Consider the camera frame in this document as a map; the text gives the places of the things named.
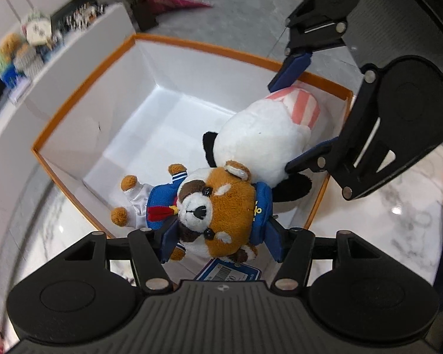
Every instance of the silver bolt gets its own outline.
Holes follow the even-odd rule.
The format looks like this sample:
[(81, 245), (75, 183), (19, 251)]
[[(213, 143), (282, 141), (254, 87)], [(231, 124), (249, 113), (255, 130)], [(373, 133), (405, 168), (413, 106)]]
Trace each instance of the silver bolt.
[(345, 33), (346, 31), (346, 23), (345, 22), (339, 22), (336, 25), (336, 31), (338, 33)]
[(325, 159), (325, 157), (318, 157), (317, 165), (318, 165), (318, 167), (319, 167), (320, 169), (323, 169), (323, 168), (325, 167), (325, 165), (326, 165), (326, 159)]
[(374, 81), (376, 81), (376, 72), (374, 72), (374, 70), (366, 71), (366, 73), (364, 73), (364, 81), (366, 81), (368, 84), (372, 84)]
[(343, 198), (350, 199), (353, 196), (353, 190), (349, 186), (343, 188)]
[(151, 278), (146, 281), (149, 290), (163, 290), (169, 286), (169, 281), (164, 278)]
[(292, 278), (282, 278), (278, 279), (274, 284), (279, 290), (295, 290), (299, 287), (299, 283)]

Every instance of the pink striped fabric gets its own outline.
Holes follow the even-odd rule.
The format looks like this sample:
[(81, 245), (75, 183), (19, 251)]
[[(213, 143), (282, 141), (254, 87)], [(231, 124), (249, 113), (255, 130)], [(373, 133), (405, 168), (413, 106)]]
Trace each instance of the pink striped fabric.
[(299, 88), (290, 86), (276, 91), (266, 99), (281, 101), (291, 115), (294, 124), (306, 125), (312, 129), (320, 115), (320, 106), (311, 93)]

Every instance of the blue tag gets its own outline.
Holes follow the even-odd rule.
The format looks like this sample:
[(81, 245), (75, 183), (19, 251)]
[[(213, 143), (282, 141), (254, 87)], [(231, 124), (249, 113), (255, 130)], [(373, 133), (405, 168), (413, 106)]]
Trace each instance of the blue tag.
[(215, 258), (195, 277), (196, 281), (256, 281), (261, 271), (245, 264), (225, 262)]

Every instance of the box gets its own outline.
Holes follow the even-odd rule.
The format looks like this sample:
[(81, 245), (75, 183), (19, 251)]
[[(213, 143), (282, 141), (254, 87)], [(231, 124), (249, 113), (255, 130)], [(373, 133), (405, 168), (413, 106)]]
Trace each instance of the box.
[[(64, 103), (33, 153), (97, 229), (126, 236), (131, 228), (110, 221), (111, 209), (127, 204), (121, 179), (133, 174), (157, 185), (170, 181), (170, 164), (182, 163), (189, 171), (207, 166), (202, 135), (220, 130), (231, 115), (268, 95), (267, 84), (279, 68), (278, 62), (232, 49), (135, 34)], [(298, 84), (321, 107), (310, 146), (338, 135), (352, 92), (310, 73)], [(311, 192), (274, 206), (286, 228), (308, 228), (326, 189), (327, 173), (306, 174)]]

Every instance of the panda plush toy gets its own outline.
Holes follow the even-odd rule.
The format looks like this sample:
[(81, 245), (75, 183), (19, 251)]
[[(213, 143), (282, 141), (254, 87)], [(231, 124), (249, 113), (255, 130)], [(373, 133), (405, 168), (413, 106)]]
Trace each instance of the panda plush toy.
[(317, 100), (301, 87), (276, 91), (236, 113), (219, 133), (203, 135), (207, 162), (215, 168), (237, 161), (249, 169), (253, 183), (273, 189), (274, 202), (295, 201), (308, 194), (312, 182), (284, 168), (304, 152), (319, 115)]

